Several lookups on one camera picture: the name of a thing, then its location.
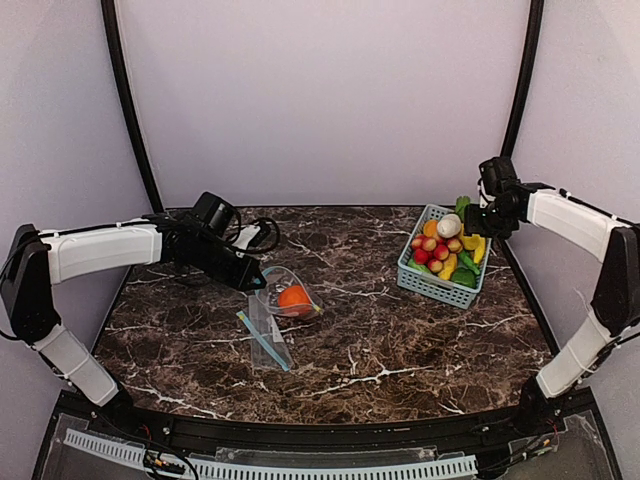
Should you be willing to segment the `clear zip bag blue zipper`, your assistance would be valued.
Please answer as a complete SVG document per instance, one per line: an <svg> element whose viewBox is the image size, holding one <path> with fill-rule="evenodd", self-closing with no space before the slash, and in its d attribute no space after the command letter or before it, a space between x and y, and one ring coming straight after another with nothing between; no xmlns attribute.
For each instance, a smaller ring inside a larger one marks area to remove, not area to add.
<svg viewBox="0 0 640 480"><path fill-rule="evenodd" d="M323 314L320 299L292 270L272 266L262 271L266 281L254 296L269 314L298 320L308 320Z"/></svg>

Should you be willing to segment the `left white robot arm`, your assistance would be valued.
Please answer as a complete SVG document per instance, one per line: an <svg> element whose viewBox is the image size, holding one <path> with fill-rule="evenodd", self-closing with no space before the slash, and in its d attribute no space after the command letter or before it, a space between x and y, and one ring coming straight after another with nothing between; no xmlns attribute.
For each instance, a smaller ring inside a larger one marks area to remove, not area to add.
<svg viewBox="0 0 640 480"><path fill-rule="evenodd" d="M176 213L68 230L24 224L1 267L1 300L9 321L1 336L35 351L96 407L126 404L125 387L64 325L54 286L103 271L174 263L235 291L263 289L258 257L279 241L274 220L245 223L236 207L209 192Z"/></svg>

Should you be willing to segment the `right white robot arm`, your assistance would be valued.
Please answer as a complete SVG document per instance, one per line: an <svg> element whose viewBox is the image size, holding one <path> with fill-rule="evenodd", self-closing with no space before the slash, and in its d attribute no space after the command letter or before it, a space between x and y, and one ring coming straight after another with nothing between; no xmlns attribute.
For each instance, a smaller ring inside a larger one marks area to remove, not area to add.
<svg viewBox="0 0 640 480"><path fill-rule="evenodd" d="M518 177L508 156L479 166L479 199L464 212L468 234L506 240L523 224L561 238L589 255L589 279L575 279L584 318L552 360L523 385L514 428L532 432L596 373L639 323L639 225L592 205L564 188Z"/></svg>

